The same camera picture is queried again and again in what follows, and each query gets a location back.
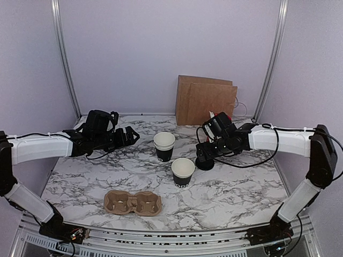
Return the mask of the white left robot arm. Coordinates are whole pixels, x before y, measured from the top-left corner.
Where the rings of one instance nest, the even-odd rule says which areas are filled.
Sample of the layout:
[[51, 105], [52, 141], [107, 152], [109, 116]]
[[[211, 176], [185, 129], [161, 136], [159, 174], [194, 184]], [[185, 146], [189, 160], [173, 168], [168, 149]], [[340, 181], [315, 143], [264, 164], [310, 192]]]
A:
[[93, 134], [64, 130], [9, 136], [1, 132], [1, 196], [31, 213], [41, 223], [47, 223], [46, 228], [54, 237], [64, 238], [68, 227], [57, 218], [58, 212], [17, 180], [13, 166], [47, 158], [90, 156], [95, 150], [110, 153], [134, 145], [139, 138], [130, 126]]

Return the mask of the black plastic cup lid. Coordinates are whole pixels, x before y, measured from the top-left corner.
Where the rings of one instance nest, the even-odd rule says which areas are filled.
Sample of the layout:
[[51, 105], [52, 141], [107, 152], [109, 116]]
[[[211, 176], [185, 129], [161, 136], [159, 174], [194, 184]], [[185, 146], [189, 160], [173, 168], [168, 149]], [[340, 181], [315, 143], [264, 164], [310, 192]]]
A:
[[201, 162], [199, 158], [196, 158], [195, 165], [198, 169], [209, 171], [213, 169], [215, 162], [213, 160], [207, 160], [204, 162]]

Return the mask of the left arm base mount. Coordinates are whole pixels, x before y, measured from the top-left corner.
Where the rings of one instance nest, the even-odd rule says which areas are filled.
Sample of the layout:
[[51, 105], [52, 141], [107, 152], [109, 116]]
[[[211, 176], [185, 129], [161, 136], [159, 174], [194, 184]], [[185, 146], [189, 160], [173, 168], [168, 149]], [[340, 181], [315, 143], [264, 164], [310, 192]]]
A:
[[43, 223], [39, 234], [61, 241], [81, 244], [88, 233], [88, 229], [65, 223]]

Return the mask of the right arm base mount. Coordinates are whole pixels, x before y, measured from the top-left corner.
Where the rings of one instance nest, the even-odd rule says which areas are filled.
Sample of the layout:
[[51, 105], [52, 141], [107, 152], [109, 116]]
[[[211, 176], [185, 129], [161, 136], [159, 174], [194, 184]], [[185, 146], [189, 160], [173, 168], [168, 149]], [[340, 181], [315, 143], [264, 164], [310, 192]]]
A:
[[282, 227], [279, 225], [269, 224], [248, 229], [244, 238], [250, 242], [251, 246], [253, 246], [291, 238], [293, 235], [294, 233], [290, 225]]

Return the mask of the black paper coffee cup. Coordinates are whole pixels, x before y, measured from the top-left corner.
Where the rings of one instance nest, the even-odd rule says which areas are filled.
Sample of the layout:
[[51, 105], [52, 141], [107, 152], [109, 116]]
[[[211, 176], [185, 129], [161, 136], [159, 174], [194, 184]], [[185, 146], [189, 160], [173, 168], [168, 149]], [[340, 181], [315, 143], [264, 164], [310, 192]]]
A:
[[178, 158], [171, 164], [174, 184], [179, 188], [189, 186], [192, 175], [195, 171], [195, 164], [188, 158]]

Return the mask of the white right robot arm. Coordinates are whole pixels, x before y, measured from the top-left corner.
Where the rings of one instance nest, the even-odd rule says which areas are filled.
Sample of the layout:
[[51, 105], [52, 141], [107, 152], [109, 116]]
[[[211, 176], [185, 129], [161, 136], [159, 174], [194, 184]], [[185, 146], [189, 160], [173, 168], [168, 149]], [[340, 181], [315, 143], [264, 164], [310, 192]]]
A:
[[319, 193], [336, 180], [334, 175], [338, 155], [335, 146], [340, 144], [323, 124], [314, 128], [285, 128], [269, 124], [258, 125], [245, 123], [236, 128], [230, 124], [227, 128], [210, 126], [207, 133], [208, 141], [196, 145], [196, 165], [204, 169], [206, 165], [213, 167], [220, 162], [231, 167], [239, 166], [224, 157], [232, 157], [242, 152], [269, 151], [276, 165], [285, 161], [285, 167], [290, 171], [283, 172], [286, 178], [301, 171], [296, 178], [303, 180], [294, 185], [292, 193], [282, 203], [266, 227], [265, 234], [271, 240], [278, 239], [286, 232], [286, 223], [292, 221], [305, 207], [311, 205]]

